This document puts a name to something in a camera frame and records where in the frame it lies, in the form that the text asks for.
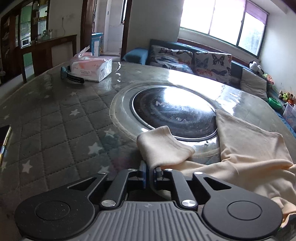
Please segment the plush toy pile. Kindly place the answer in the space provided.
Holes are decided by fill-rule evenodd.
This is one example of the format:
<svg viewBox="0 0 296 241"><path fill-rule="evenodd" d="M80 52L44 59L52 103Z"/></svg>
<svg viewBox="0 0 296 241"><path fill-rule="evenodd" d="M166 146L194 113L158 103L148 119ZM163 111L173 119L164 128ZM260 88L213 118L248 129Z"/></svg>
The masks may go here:
<svg viewBox="0 0 296 241"><path fill-rule="evenodd" d="M278 98L285 103L289 103L291 106L295 105L295 95L290 92L283 92L282 90L279 92Z"/></svg>

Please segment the round black induction cooktop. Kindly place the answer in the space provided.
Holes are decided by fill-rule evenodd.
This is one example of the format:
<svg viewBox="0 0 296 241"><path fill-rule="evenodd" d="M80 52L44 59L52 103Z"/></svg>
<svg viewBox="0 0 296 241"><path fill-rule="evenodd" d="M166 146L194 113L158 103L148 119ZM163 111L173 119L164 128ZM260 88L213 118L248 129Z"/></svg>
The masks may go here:
<svg viewBox="0 0 296 241"><path fill-rule="evenodd" d="M131 98L130 109L151 130L168 126L179 141L205 141L217 134L214 107L200 95L179 87L160 85L140 90Z"/></svg>

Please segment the right butterfly cushion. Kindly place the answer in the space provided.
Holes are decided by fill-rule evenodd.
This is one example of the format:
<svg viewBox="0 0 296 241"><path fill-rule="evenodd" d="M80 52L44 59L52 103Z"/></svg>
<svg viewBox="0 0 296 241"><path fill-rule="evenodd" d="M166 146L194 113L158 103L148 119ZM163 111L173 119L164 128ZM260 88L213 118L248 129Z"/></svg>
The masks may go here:
<svg viewBox="0 0 296 241"><path fill-rule="evenodd" d="M230 83L232 55L218 52L196 52L193 72L224 84Z"/></svg>

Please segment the butterfly cushion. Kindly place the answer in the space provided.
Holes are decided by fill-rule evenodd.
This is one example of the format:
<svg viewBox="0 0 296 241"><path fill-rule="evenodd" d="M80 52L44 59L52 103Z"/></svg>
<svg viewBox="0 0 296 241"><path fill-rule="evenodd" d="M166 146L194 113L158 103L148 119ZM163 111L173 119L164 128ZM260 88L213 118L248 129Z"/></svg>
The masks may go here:
<svg viewBox="0 0 296 241"><path fill-rule="evenodd" d="M218 52L196 52L193 72L224 84L230 83L232 55Z"/></svg>
<svg viewBox="0 0 296 241"><path fill-rule="evenodd" d="M151 45L149 65L193 74L191 69L192 58L193 53L188 50L176 50Z"/></svg>

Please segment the cream beige garment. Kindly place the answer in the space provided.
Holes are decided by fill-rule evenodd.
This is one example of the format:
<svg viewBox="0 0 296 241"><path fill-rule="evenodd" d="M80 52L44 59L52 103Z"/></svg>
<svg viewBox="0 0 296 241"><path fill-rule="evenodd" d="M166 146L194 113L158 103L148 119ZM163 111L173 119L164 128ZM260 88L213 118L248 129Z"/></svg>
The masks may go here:
<svg viewBox="0 0 296 241"><path fill-rule="evenodd" d="M137 147L149 169L172 168L185 176L203 172L274 201L282 210L281 227L295 215L295 164L279 133L265 131L224 111L216 111L220 142L218 163L189 161L195 153L177 141L168 126L137 137Z"/></svg>

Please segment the left butterfly cushion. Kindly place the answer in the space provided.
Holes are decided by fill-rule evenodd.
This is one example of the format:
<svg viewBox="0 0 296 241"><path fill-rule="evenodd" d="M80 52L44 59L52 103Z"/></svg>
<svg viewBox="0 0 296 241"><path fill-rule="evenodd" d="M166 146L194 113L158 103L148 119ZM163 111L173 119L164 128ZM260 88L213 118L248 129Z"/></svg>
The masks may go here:
<svg viewBox="0 0 296 241"><path fill-rule="evenodd" d="M151 45L149 65L193 74L191 69L192 58L193 53L188 50L176 50Z"/></svg>

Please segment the panda plush toy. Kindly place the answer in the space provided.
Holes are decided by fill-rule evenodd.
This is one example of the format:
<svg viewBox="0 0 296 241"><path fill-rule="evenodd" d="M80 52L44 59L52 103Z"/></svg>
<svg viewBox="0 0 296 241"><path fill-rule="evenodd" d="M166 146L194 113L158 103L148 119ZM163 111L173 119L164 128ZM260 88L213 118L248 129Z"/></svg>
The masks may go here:
<svg viewBox="0 0 296 241"><path fill-rule="evenodd" d="M261 66L257 64L256 61L250 61L249 68L252 72L256 74L264 75L264 71L262 70Z"/></svg>

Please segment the clear plastic storage box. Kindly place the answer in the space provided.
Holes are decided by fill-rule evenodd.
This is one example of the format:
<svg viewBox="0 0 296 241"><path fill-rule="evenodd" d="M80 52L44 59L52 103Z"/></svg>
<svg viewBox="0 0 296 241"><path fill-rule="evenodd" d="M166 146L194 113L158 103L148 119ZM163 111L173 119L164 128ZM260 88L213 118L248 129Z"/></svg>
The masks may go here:
<svg viewBox="0 0 296 241"><path fill-rule="evenodd" d="M287 121L293 131L296 132L296 110L289 103L285 106L283 118Z"/></svg>

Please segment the grey quilted star tablecloth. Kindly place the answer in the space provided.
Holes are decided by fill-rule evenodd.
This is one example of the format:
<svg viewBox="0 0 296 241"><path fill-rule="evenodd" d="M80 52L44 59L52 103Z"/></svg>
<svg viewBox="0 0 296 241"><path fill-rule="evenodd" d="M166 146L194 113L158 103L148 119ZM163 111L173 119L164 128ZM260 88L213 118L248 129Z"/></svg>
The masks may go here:
<svg viewBox="0 0 296 241"><path fill-rule="evenodd" d="M113 63L101 82L71 84L61 79L61 66L1 104L1 127L11 126L1 163L1 240L295 240L295 215L281 227L283 213L274 201L228 182L227 210L209 210L201 200L197 210L158 209L172 195L154 188L148 165L146 187L128 192L117 208L96 208L84 192L68 189L98 172L113 179L146 163L137 137L151 129L135 118L130 100L147 87L189 90L215 114L221 110L281 134L294 164L295 137L264 100L214 80ZM179 142L194 149L189 161L221 161L218 128L208 140Z"/></svg>

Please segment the grey plain cushion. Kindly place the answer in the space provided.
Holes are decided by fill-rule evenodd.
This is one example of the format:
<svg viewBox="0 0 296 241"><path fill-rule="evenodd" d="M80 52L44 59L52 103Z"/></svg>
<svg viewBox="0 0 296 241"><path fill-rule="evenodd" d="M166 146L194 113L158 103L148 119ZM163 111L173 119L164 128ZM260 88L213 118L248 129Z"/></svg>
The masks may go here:
<svg viewBox="0 0 296 241"><path fill-rule="evenodd" d="M267 81L245 68L242 69L240 89L267 101Z"/></svg>

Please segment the blue white cardboard box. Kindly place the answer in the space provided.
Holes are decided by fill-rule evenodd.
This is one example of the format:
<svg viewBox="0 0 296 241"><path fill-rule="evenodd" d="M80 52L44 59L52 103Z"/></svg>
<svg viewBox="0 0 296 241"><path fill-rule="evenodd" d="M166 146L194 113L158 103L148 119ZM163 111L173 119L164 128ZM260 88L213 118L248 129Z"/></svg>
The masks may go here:
<svg viewBox="0 0 296 241"><path fill-rule="evenodd" d="M102 39L103 33L93 33L91 35L91 52L95 57L100 56Z"/></svg>

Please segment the blue corner sofa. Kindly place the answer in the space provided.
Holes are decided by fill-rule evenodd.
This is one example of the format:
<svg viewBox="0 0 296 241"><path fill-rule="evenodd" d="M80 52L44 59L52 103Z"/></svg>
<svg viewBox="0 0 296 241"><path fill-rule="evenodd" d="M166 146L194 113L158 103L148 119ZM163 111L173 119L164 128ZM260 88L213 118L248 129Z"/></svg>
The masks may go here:
<svg viewBox="0 0 296 241"><path fill-rule="evenodd" d="M295 134L295 105L284 104L276 97L271 76L256 61L245 66L230 53L207 51L178 42L151 39L149 48L135 48L123 61L151 65L209 78L241 89L266 101L287 128Z"/></svg>

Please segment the window with green frame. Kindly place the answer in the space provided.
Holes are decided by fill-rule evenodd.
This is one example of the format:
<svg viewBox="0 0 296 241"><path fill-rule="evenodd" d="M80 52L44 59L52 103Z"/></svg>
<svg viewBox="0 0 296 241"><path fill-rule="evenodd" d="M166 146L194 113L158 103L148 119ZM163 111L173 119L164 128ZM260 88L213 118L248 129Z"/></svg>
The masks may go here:
<svg viewBox="0 0 296 241"><path fill-rule="evenodd" d="M268 13L252 1L184 1L181 28L259 56Z"/></svg>

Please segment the green bowl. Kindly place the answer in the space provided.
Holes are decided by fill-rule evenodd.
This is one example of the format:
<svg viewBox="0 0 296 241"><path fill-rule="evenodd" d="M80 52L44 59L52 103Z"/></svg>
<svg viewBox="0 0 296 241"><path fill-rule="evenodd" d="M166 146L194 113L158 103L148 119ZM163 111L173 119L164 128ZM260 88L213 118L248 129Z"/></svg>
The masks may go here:
<svg viewBox="0 0 296 241"><path fill-rule="evenodd" d="M282 105L280 102L278 102L276 99L269 97L268 98L268 104L274 109L274 110L281 110Z"/></svg>

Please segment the black teal smartwatch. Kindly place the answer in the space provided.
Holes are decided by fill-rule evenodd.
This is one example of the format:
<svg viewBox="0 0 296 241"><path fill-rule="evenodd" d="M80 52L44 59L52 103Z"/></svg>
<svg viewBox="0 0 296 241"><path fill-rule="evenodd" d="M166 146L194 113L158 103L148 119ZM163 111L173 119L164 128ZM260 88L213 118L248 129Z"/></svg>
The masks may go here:
<svg viewBox="0 0 296 241"><path fill-rule="evenodd" d="M71 72L70 66L61 66L60 77L62 80L70 81L75 84L84 84L85 80L82 77L76 76Z"/></svg>

